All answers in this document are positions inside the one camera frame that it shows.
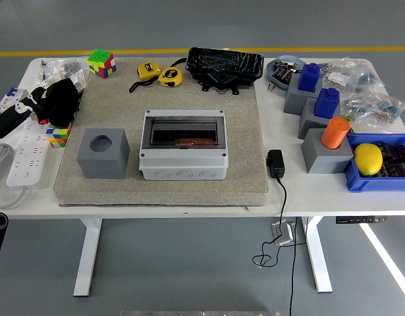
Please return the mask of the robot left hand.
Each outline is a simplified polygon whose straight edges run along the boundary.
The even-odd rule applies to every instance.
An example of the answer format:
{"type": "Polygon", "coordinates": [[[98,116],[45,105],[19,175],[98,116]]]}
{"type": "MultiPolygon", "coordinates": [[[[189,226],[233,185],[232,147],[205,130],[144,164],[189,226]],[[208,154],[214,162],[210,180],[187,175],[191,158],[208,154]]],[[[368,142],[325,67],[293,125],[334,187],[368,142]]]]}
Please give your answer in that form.
{"type": "Polygon", "coordinates": [[[12,132],[31,115],[44,93],[45,89],[38,87],[0,114],[0,139],[12,132]]]}

